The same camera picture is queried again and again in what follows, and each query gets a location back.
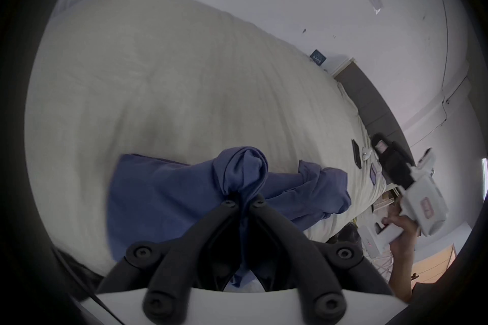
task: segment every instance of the crumpled blue cloth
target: crumpled blue cloth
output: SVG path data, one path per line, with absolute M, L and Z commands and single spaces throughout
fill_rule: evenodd
M 347 174 L 300 161 L 298 173 L 268 172 L 263 153 L 251 147 L 226 149 L 213 160 L 185 165 L 134 154 L 121 156 L 107 204 L 108 243 L 116 261 L 137 241 L 182 236 L 226 197 L 238 192 L 242 209 L 258 194 L 302 231 L 351 205 Z M 243 216 L 241 226 L 247 226 Z M 245 265 L 236 274 L 242 278 Z

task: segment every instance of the small sign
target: small sign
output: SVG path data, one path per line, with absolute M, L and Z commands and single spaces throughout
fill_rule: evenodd
M 321 66 L 324 61 L 327 59 L 320 51 L 314 50 L 313 53 L 310 55 L 310 58 L 318 65 Z

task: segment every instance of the white bedding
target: white bedding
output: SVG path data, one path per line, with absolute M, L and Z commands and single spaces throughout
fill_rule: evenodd
M 357 109 L 295 47 L 192 0 L 85 0 L 52 19 L 30 80 L 27 166 L 53 242 L 95 272 L 113 266 L 105 201 L 121 153 L 182 163 L 261 149 L 270 171 L 303 159 L 348 174 L 352 206 L 306 234 L 325 241 L 384 191 L 351 139 Z

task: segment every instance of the grey headboard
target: grey headboard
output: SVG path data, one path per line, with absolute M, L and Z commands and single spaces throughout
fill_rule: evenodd
M 351 62 L 334 78 L 344 86 L 355 103 L 369 136 L 383 133 L 389 140 L 398 142 L 413 160 L 402 129 L 383 97 L 363 71 Z

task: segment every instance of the white device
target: white device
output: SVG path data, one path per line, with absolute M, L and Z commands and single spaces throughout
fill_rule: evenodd
M 434 163 L 435 155 L 432 149 L 425 152 L 417 167 L 407 163 L 413 183 L 408 189 L 398 187 L 402 194 L 400 215 L 406 215 L 416 221 L 425 236 L 433 235 L 442 227 L 448 212 L 446 202 L 432 180 Z M 375 214 L 365 225 L 358 228 L 358 233 L 371 258 L 381 255 L 386 246 L 402 232 L 403 229 L 394 224 L 385 227 L 380 217 Z

